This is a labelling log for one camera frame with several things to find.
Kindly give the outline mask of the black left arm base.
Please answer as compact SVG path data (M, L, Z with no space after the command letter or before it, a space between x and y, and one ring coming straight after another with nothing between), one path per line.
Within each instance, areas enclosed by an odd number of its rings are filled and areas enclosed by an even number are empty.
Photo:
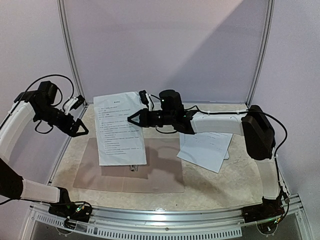
M68 195L59 198L58 203L51 203L48 213L69 220L88 223L93 208L86 201L71 201Z

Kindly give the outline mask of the printed white top sheet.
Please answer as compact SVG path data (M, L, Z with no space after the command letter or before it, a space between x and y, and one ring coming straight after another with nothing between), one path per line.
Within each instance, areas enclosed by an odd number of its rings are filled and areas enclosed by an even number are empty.
M100 166L147 164L143 130L128 122L128 117L143 107L136 91L93 98Z

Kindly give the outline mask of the pink paper folder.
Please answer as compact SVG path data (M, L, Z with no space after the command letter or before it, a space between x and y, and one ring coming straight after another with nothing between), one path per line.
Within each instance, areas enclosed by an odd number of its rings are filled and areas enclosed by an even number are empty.
M129 166L100 166L95 138L87 142L73 187L87 190L169 194L185 191L178 138L145 139L146 165L137 171Z

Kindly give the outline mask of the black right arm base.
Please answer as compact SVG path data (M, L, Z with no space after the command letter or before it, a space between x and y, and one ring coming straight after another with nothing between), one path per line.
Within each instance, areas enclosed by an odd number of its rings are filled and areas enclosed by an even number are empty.
M287 216L289 212L289 197L284 198L284 203L287 204L286 210L284 208L281 196L275 200L265 199L263 197L262 203L243 207L241 209L241 216L243 217L245 223L268 220L278 224Z

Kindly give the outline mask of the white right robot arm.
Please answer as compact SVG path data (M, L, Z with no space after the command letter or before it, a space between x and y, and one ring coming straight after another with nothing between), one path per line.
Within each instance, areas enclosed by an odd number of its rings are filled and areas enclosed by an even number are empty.
M258 105L240 111L204 111L198 106L185 108L180 94L173 90L159 93L160 109L149 106L127 118L129 123L142 128L172 126L182 134L227 133L243 136L247 154L255 160L262 180L262 203L258 213L269 218L278 210L278 203L289 203L289 196L281 184L277 162L278 150L275 130L270 120L277 119L263 112Z

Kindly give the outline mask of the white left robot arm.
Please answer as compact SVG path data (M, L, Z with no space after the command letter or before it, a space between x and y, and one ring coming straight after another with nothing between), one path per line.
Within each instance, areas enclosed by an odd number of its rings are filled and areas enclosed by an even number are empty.
M75 210L65 188L29 180L9 165L10 158L17 156L14 151L21 150L22 144L27 142L31 122L45 122L72 138L89 133L82 120L71 115L71 111L82 105L85 98L82 95L71 96L63 109L58 109L55 104L58 90L51 81L43 81L36 90L21 92L14 100L7 118L1 123L0 194L10 200L52 204L63 217L70 217Z

